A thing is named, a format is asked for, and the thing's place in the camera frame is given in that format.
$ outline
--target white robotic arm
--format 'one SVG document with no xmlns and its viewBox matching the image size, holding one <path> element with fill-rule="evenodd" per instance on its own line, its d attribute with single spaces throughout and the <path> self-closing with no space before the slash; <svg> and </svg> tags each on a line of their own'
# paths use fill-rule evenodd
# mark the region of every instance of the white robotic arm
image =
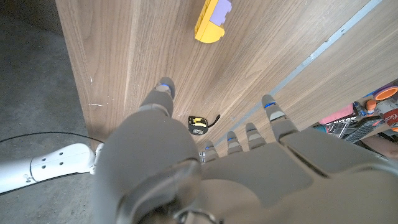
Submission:
<svg viewBox="0 0 398 224">
<path fill-rule="evenodd" d="M 102 147 L 98 145 L 97 155 Z M 43 156 L 0 163 L 0 193 L 67 174 L 94 174 L 96 159 L 88 146 L 77 143 Z"/>
</svg>

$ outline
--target concrete floor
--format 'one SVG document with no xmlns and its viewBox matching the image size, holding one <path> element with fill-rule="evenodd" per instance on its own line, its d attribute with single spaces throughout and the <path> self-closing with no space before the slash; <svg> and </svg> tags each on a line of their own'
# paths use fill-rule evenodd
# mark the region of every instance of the concrete floor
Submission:
<svg viewBox="0 0 398 224">
<path fill-rule="evenodd" d="M 39 131 L 87 135 L 62 36 L 0 16 L 0 139 Z M 43 134 L 0 143 L 0 162 L 34 157 L 85 138 Z M 92 223 L 90 174 L 0 195 L 0 223 Z"/>
</svg>

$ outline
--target wooden board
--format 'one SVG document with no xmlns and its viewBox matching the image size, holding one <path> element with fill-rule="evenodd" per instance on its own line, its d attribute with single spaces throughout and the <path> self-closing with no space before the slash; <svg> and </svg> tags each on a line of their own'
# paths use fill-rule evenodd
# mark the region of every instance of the wooden board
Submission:
<svg viewBox="0 0 398 224">
<path fill-rule="evenodd" d="M 57 0 L 89 135 L 105 140 L 161 77 L 174 80 L 173 118 L 209 121 L 216 141 L 329 36 L 360 1 L 233 1 L 226 35 L 193 37 L 204 1 Z"/>
<path fill-rule="evenodd" d="M 397 10 L 397 1 L 383 0 L 274 96 L 300 130 L 398 77 Z M 274 141 L 262 110 L 248 121 Z M 247 147 L 244 125 L 236 134 Z M 217 149 L 224 155 L 226 141 Z"/>
</svg>

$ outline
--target black cable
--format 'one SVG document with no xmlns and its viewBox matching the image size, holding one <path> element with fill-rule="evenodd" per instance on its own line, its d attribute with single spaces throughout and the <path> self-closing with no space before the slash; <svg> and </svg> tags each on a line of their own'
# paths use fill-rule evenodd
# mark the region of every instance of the black cable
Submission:
<svg viewBox="0 0 398 224">
<path fill-rule="evenodd" d="M 220 117 L 221 117 L 221 115 L 217 115 L 216 120 L 211 125 L 209 125 L 208 127 L 211 128 L 213 125 L 215 125 Z"/>
<path fill-rule="evenodd" d="M 21 134 L 21 135 L 19 135 L 19 136 L 14 136 L 14 137 L 11 137 L 11 138 L 3 139 L 3 140 L 0 141 L 0 143 L 5 142 L 5 141 L 8 141 L 8 140 L 11 140 L 11 139 L 20 138 L 20 137 L 25 137 L 25 136 L 31 136 L 31 135 L 36 135 L 36 134 L 71 134 L 71 135 L 74 135 L 74 136 L 79 136 L 79 137 L 83 137 L 83 138 L 88 138 L 88 139 L 91 139 L 91 140 L 94 140 L 94 141 L 98 141 L 98 142 L 100 142 L 100 143 L 104 143 L 104 142 L 101 141 L 101 140 L 98 140 L 98 139 L 95 139 L 95 138 L 92 138 L 92 137 L 89 137 L 89 136 L 84 136 L 84 135 L 82 135 L 82 134 L 69 133 L 69 132 L 64 132 L 64 131 L 44 131 L 44 132 L 39 132 L 39 133 Z"/>
</svg>

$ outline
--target yellow toy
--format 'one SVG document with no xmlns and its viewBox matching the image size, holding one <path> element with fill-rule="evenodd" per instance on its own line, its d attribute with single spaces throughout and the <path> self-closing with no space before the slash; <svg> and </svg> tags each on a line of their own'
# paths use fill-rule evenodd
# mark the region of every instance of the yellow toy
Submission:
<svg viewBox="0 0 398 224">
<path fill-rule="evenodd" d="M 214 43 L 224 36 L 225 15 L 232 10 L 228 0 L 206 0 L 195 26 L 195 39 Z"/>
</svg>

